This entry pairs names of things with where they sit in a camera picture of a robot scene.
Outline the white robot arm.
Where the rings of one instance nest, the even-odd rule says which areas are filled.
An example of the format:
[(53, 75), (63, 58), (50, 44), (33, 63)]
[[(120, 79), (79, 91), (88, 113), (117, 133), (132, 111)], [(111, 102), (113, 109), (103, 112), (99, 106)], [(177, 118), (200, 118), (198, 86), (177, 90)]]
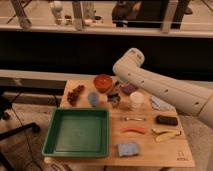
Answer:
[(142, 69), (144, 60), (139, 49), (130, 48), (115, 62), (113, 73), (213, 129), (213, 90)]

